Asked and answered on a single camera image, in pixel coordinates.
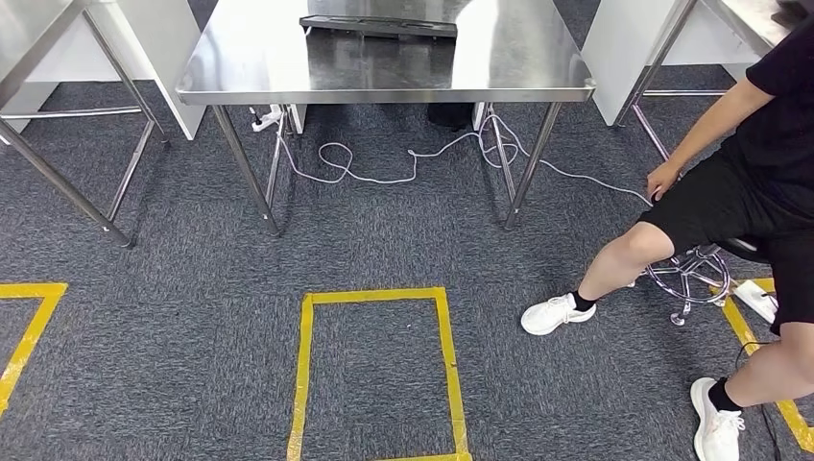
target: stool caster wheel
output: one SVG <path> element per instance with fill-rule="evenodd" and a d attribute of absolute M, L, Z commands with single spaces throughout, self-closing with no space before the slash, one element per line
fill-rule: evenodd
<path fill-rule="evenodd" d="M 674 325 L 678 327 L 684 326 L 684 318 L 682 318 L 682 314 L 679 313 L 670 315 L 670 322 L 672 322 Z"/>

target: black shorts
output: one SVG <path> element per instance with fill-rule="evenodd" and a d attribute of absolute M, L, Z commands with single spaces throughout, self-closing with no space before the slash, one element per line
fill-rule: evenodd
<path fill-rule="evenodd" d="M 639 221 L 664 231 L 676 254 L 729 238 L 759 238 L 778 292 L 772 332 L 789 322 L 814 324 L 814 220 L 767 193 L 731 144 L 690 170 Z"/>

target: yellow tape rectangle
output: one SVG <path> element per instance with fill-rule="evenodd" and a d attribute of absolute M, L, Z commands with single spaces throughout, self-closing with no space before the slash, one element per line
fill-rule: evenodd
<path fill-rule="evenodd" d="M 757 279 L 753 281 L 767 293 L 773 293 L 775 291 L 774 279 Z M 757 341 L 754 333 L 752 333 L 752 329 L 749 328 L 749 324 L 746 323 L 746 319 L 743 318 L 743 315 L 738 309 L 737 304 L 735 304 L 735 301 L 732 300 L 732 297 L 727 297 L 723 311 L 727 320 L 730 322 L 732 330 L 734 330 L 738 340 L 740 340 L 741 345 L 747 345 Z M 749 344 L 749 346 L 746 346 L 744 349 L 747 354 L 752 355 L 755 351 L 760 349 L 760 346 L 757 344 Z M 800 414 L 797 405 L 791 400 L 783 400 L 777 402 L 777 406 L 783 419 L 791 429 L 792 434 L 794 434 L 794 437 L 797 439 L 797 443 L 800 444 L 800 448 L 814 452 L 814 427 L 808 426 L 805 418 Z"/>
<path fill-rule="evenodd" d="M 441 287 L 408 288 L 397 290 L 349 291 L 338 293 L 309 293 L 302 299 L 299 322 L 299 353 L 297 359 L 297 389 L 294 395 L 294 415 L 291 436 L 288 440 L 286 461 L 299 461 L 302 455 L 302 433 L 305 430 L 305 407 L 308 403 L 308 383 L 311 370 L 311 339 L 314 329 L 314 305 L 340 303 L 369 303 L 399 300 L 435 300 L 438 313 L 439 335 L 443 365 L 446 371 L 446 390 L 455 453 L 415 458 L 399 458 L 390 461 L 471 461 L 467 445 L 467 423 L 464 418 L 464 401 L 458 378 L 458 363 L 452 342 L 452 325 L 446 291 Z"/>
<path fill-rule="evenodd" d="M 28 328 L 12 354 L 12 359 L 0 376 L 0 418 L 9 407 L 9 398 L 12 396 L 14 386 L 23 373 L 34 351 L 39 336 L 45 330 L 54 308 L 60 301 L 62 294 L 68 288 L 67 283 L 13 283 L 0 284 L 0 299 L 42 298 L 42 303 L 34 314 Z"/>

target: stainless steel table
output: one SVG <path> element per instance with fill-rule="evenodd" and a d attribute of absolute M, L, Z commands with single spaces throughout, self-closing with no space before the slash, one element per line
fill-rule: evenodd
<path fill-rule="evenodd" d="M 459 36 L 450 45 L 307 34 L 299 19 L 309 14 L 455 22 Z M 274 234 L 279 229 L 271 203 L 285 123 L 279 125 L 264 194 L 224 105 L 550 102 L 516 189 L 505 167 L 499 131 L 495 133 L 512 199 L 510 227 L 562 103 L 584 102 L 593 89 L 551 0 L 220 0 L 177 88 L 186 104 L 214 106 L 260 214 Z M 288 110 L 283 114 L 290 116 Z"/>
<path fill-rule="evenodd" d="M 653 64 L 648 67 L 639 79 L 627 104 L 616 117 L 616 126 L 620 126 L 628 110 L 632 110 L 656 145 L 658 152 L 664 159 L 670 157 L 670 152 L 661 142 L 655 129 L 650 124 L 640 102 L 643 97 L 674 97 L 674 96 L 721 96 L 724 90 L 650 90 L 656 74 L 667 58 L 670 50 L 683 31 L 692 11 L 699 2 L 704 3 L 724 23 L 748 44 L 758 56 L 764 56 L 778 45 L 792 29 L 780 24 L 776 19 L 782 16 L 782 8 L 776 0 L 683 0 L 684 4 L 679 12 L 676 23 L 666 32 L 666 40 L 656 52 Z"/>
<path fill-rule="evenodd" d="M 141 97 L 141 94 L 133 85 L 128 73 L 122 67 L 121 61 L 116 57 L 115 52 L 110 48 L 108 41 L 99 30 L 89 11 L 92 3 L 94 2 L 91 0 L 0 0 L 0 108 L 10 101 L 25 83 L 28 75 L 51 50 L 51 47 L 79 17 L 83 17 L 86 21 L 91 33 L 135 100 L 136 105 L 121 108 L 2 113 L 0 114 L 0 135 L 5 137 L 23 157 L 65 194 L 71 202 L 99 223 L 105 232 L 109 232 L 120 246 L 130 248 L 132 240 L 121 232 L 113 224 L 113 221 L 116 219 L 132 175 L 141 160 L 141 155 L 153 129 L 158 129 L 165 141 L 166 138 L 164 137 L 164 131 L 158 125 L 144 98 Z M 131 161 L 125 171 L 124 178 L 119 184 L 110 209 L 108 213 L 104 214 L 5 121 L 119 115 L 139 112 L 144 113 L 147 118 L 144 131 L 133 151 Z"/>

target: white panel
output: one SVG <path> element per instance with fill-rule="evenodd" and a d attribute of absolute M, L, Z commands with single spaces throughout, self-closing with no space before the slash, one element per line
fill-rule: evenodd
<path fill-rule="evenodd" d="M 113 10 L 115 5 L 99 5 L 94 11 Z M 132 37 L 123 34 L 119 24 L 111 23 L 108 15 L 96 14 L 105 37 L 134 80 L 152 80 L 153 71 L 138 52 Z M 119 77 L 96 43 L 84 18 L 79 17 L 39 63 L 30 82 L 118 82 Z"/>
<path fill-rule="evenodd" d="M 583 58 L 597 83 L 593 100 L 608 125 L 622 110 L 677 3 L 683 1 L 603 0 L 599 4 Z"/>
<path fill-rule="evenodd" d="M 152 65 L 156 84 L 184 134 L 187 139 L 193 139 L 206 107 L 186 106 L 176 93 L 183 68 L 201 36 L 189 3 L 187 0 L 119 0 L 118 7 L 142 54 Z"/>

